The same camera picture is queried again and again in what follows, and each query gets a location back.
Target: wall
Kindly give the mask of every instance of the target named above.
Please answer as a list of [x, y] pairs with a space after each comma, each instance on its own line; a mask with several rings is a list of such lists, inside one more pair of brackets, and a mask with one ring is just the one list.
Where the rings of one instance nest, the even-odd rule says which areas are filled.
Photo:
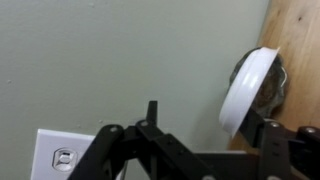
[[38, 128], [95, 134], [159, 100], [159, 126], [222, 150], [218, 114], [267, 0], [0, 0], [0, 179], [29, 179]]

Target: electrical outlet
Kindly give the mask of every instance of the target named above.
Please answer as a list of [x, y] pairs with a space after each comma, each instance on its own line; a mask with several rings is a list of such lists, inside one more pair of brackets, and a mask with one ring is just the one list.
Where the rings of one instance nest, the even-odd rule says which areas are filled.
[[93, 139], [90, 135], [38, 129], [31, 180], [66, 180]]

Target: plywood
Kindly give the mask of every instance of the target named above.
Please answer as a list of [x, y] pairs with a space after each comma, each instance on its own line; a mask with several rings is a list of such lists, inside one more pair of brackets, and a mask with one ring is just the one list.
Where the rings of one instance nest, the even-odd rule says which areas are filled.
[[[259, 46], [281, 48], [289, 85], [273, 118], [291, 130], [320, 127], [319, 4], [319, 0], [271, 0], [259, 41]], [[252, 151], [239, 134], [229, 148]]]

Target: outlet cover plate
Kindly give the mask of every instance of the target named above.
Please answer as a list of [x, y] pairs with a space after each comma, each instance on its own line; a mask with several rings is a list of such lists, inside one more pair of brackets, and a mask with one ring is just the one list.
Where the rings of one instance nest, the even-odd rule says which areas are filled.
[[77, 153], [79, 162], [94, 136], [38, 129], [31, 180], [66, 180], [72, 171], [61, 172], [53, 168], [54, 154], [68, 148]]

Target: screw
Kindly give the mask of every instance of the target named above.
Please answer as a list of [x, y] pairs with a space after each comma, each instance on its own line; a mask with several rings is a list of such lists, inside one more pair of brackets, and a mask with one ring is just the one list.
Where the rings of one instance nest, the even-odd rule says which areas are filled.
[[280, 125], [279, 125], [278, 123], [276, 123], [276, 122], [271, 122], [270, 125], [271, 125], [272, 127], [279, 127], [279, 126], [280, 126]]
[[202, 180], [215, 180], [215, 178], [211, 175], [203, 176]]
[[316, 132], [316, 130], [314, 129], [314, 128], [306, 128], [306, 131], [308, 132], [308, 133], [315, 133]]
[[116, 131], [118, 131], [117, 126], [113, 126], [113, 127], [110, 129], [110, 131], [111, 131], [111, 132], [116, 132]]
[[267, 180], [281, 180], [281, 178], [277, 176], [268, 176]]
[[184, 149], [181, 149], [181, 150], [179, 151], [179, 154], [182, 155], [184, 152], [185, 152]]
[[64, 163], [64, 164], [69, 164], [71, 162], [71, 157], [68, 155], [61, 155], [59, 157], [59, 162]]
[[170, 140], [168, 141], [168, 144], [173, 144], [173, 140], [170, 139]]
[[141, 123], [141, 126], [148, 126], [148, 122], [147, 122], [147, 121], [143, 121], [143, 122]]

